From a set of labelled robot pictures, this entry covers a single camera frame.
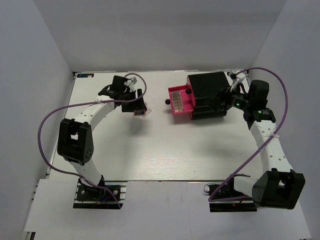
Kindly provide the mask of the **colourful eyeshadow palette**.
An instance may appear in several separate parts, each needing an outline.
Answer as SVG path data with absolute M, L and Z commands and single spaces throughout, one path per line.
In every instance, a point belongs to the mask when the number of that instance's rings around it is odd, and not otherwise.
M 134 111 L 134 115 L 135 116 L 145 116 L 146 111 L 145 110 L 136 110 L 136 111 Z

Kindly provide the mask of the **black drawer organizer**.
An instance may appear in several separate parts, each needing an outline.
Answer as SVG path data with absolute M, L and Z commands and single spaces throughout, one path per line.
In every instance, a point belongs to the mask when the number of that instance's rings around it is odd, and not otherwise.
M 223 71 L 190 74 L 187 76 L 187 87 L 190 89 L 190 98 L 193 112 L 189 114 L 191 120 L 219 118 L 227 115 L 224 107 L 213 110 L 208 101 L 216 97 L 219 90 L 227 89 L 230 84 Z

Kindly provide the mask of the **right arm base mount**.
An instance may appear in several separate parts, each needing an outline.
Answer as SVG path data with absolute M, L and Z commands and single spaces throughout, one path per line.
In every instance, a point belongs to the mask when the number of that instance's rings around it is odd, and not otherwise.
M 211 213 L 256 212 L 252 200 L 253 186 L 257 179 L 245 174 L 236 174 L 224 184 L 209 202 Z

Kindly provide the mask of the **white labelled card box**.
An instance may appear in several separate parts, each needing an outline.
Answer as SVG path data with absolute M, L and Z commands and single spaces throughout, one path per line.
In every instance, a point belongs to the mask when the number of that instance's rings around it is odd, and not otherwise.
M 145 106 L 146 106 L 146 111 L 145 111 L 144 117 L 147 117 L 152 112 L 152 109 L 150 108 L 147 102 L 145 103 Z

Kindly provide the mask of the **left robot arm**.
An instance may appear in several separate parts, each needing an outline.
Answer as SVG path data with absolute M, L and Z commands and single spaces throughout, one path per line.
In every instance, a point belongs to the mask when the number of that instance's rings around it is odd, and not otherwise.
M 137 75 L 115 75 L 112 83 L 98 92 L 94 102 L 74 118 L 60 122 L 57 153 L 69 162 L 81 182 L 89 186 L 88 193 L 99 200 L 105 196 L 105 180 L 94 164 L 93 131 L 109 113 L 117 107 L 123 113 L 144 116 L 147 106 L 144 102 L 144 89 L 136 88 Z

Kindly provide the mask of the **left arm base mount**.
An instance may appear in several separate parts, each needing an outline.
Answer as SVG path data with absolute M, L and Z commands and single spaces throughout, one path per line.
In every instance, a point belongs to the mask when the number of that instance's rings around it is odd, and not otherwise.
M 75 191 L 73 208 L 74 209 L 96 209 L 96 210 L 120 210 L 123 206 L 127 182 L 105 181 L 105 187 L 108 188 L 117 199 L 105 189 L 94 188 L 93 186 L 82 183 L 79 179 Z

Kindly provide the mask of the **pink brown eyeshadow palette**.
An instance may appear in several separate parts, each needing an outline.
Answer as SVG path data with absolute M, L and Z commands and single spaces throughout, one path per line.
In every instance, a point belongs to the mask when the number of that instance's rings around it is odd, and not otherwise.
M 184 104 L 180 91 L 173 91 L 171 93 L 171 105 L 174 113 L 180 113 L 184 111 Z

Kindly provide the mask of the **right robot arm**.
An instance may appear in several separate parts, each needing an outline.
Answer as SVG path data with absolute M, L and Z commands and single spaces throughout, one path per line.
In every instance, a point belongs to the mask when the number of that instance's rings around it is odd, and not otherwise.
M 210 99 L 210 107 L 214 110 L 234 107 L 243 111 L 243 118 L 257 144 L 253 155 L 259 155 L 262 162 L 262 176 L 255 179 L 239 174 L 245 167 L 242 164 L 210 194 L 210 203 L 250 198 L 256 208 L 295 208 L 306 180 L 303 174 L 295 172 L 283 151 L 277 135 L 282 124 L 276 124 L 273 111 L 267 108 L 269 89 L 267 82 L 254 80 L 247 93 L 230 86 Z

